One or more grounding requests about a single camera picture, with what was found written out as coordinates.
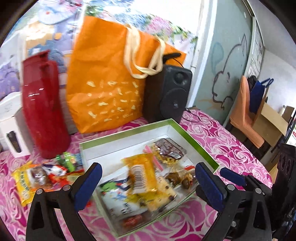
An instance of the cardboard box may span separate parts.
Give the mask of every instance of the cardboard box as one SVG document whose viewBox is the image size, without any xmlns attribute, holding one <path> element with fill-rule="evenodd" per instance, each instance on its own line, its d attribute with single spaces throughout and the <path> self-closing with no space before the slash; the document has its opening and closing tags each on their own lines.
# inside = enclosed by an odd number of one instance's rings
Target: cardboard box
<svg viewBox="0 0 296 241">
<path fill-rule="evenodd" d="M 0 102 L 1 144 L 14 157 L 30 155 L 34 145 L 24 120 L 20 97 L 20 92 L 14 92 Z"/>
<path fill-rule="evenodd" d="M 293 112 L 294 112 L 294 107 L 287 106 L 287 107 L 285 108 L 284 113 L 282 114 L 283 119 L 284 119 L 286 122 L 289 123 L 289 121 L 290 121 L 290 119 L 291 119 L 291 116 L 292 116 Z"/>
<path fill-rule="evenodd" d="M 180 125 L 174 120 L 164 120 L 145 126 L 140 126 L 134 129 L 115 133 L 106 137 L 90 140 L 80 143 L 80 151 L 83 160 L 83 166 L 88 169 L 94 162 L 100 163 L 103 168 L 103 177 L 109 175 L 119 168 L 124 166 L 121 159 L 136 154 L 143 153 L 143 149 L 147 144 L 151 144 L 160 138 L 171 138 L 187 151 L 186 166 L 196 165 L 199 162 L 204 162 L 214 173 L 219 165 L 214 159 L 201 147 Z M 190 189 L 179 202 L 172 201 L 170 206 L 167 206 L 163 212 L 155 214 L 153 219 L 142 224 L 140 227 L 135 227 L 126 233 L 118 232 L 116 225 L 118 222 L 112 222 L 111 216 L 104 204 L 101 196 L 100 188 L 97 187 L 93 193 L 96 206 L 99 212 L 105 218 L 111 232 L 116 237 L 122 237 L 135 232 L 144 226 L 155 222 L 162 218 L 195 193 L 195 187 Z"/>
<path fill-rule="evenodd" d="M 267 103 L 260 106 L 253 129 L 274 147 L 281 137 L 286 135 L 288 123 Z"/>
</svg>

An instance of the thermos lid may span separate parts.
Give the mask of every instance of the thermos lid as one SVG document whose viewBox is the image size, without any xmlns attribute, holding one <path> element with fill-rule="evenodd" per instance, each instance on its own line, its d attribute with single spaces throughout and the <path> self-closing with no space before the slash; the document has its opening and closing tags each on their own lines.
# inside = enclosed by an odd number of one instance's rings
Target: thermos lid
<svg viewBox="0 0 296 241">
<path fill-rule="evenodd" d="M 49 53 L 49 50 L 45 50 L 33 56 L 30 56 L 29 58 L 26 58 L 23 61 L 23 65 L 26 66 L 34 62 L 46 62 L 48 60 L 48 53 Z"/>
</svg>

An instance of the cream bag strap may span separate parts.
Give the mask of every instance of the cream bag strap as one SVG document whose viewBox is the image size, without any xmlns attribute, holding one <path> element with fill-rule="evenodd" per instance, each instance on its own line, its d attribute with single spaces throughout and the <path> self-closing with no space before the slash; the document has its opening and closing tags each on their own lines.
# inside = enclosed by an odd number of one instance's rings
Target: cream bag strap
<svg viewBox="0 0 296 241">
<path fill-rule="evenodd" d="M 130 24 L 126 24 L 126 28 L 128 31 L 126 34 L 126 45 L 124 48 L 123 62 L 131 76 L 135 79 L 145 79 L 148 75 L 155 75 L 161 72 L 163 70 L 163 53 L 165 51 L 165 42 L 159 37 L 155 37 L 159 41 L 160 46 L 154 52 L 148 68 L 140 67 L 135 64 L 136 54 L 141 42 L 139 31 L 136 27 Z M 143 74 L 134 74 L 131 70 L 131 62 L 135 68 L 141 71 Z"/>
</svg>

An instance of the candy wrapper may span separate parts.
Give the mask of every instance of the candy wrapper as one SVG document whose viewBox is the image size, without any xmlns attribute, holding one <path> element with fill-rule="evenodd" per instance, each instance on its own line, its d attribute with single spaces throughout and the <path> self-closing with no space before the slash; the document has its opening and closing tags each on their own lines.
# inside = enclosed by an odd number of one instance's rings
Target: candy wrapper
<svg viewBox="0 0 296 241">
<path fill-rule="evenodd" d="M 32 164 L 32 161 L 17 168 L 12 177 L 15 179 L 22 206 L 31 203 L 35 192 L 39 188 L 45 191 L 55 191 L 64 185 L 72 185 L 75 180 L 84 174 L 84 170 L 67 173 L 68 170 L 54 162 Z"/>
<path fill-rule="evenodd" d="M 163 208 L 173 201 L 175 197 L 176 192 L 169 186 L 163 177 L 158 176 L 156 192 L 128 195 L 127 200 L 139 203 L 141 206 L 147 206 L 148 210 L 151 212 L 156 210 L 162 212 Z"/>
<path fill-rule="evenodd" d="M 60 165 L 67 168 L 68 172 L 75 171 L 77 160 L 74 155 L 69 152 L 64 152 L 62 155 L 57 155 L 56 160 Z"/>
<path fill-rule="evenodd" d="M 149 211 L 125 218 L 119 222 L 120 229 L 123 233 L 129 232 L 132 229 L 135 229 L 139 226 L 142 226 L 144 223 L 147 223 L 151 220 L 151 213 Z"/>
<path fill-rule="evenodd" d="M 52 183 L 41 165 L 32 164 L 32 161 L 17 168 L 12 176 L 23 207 L 32 202 L 37 189 L 49 191 L 52 188 Z"/>
<path fill-rule="evenodd" d="M 139 154 L 123 159 L 129 167 L 129 176 L 133 185 L 133 194 L 157 190 L 157 180 L 152 163 L 153 154 Z"/>
<path fill-rule="evenodd" d="M 146 207 L 127 200 L 127 193 L 131 188 L 128 183 L 128 168 L 123 167 L 116 172 L 116 175 L 111 174 L 109 177 L 112 179 L 99 186 L 102 199 L 113 218 L 121 220 L 147 211 Z"/>
<path fill-rule="evenodd" d="M 182 187 L 186 190 L 190 189 L 194 181 L 194 166 L 183 168 L 180 165 L 175 165 L 171 172 L 165 177 L 172 187 Z"/>
<path fill-rule="evenodd" d="M 153 155 L 162 163 L 175 165 L 187 151 L 170 138 L 161 138 L 152 146 Z"/>
</svg>

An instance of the orange tote bag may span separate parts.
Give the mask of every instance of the orange tote bag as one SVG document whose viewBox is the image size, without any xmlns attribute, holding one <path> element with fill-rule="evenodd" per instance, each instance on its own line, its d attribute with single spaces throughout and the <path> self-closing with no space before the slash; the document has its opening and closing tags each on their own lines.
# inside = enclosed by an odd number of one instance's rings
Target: orange tote bag
<svg viewBox="0 0 296 241">
<path fill-rule="evenodd" d="M 66 89 L 79 132 L 114 129 L 141 117 L 145 78 L 162 70 L 163 54 L 176 52 L 183 63 L 186 54 L 158 37 L 86 16 L 71 55 Z"/>
</svg>

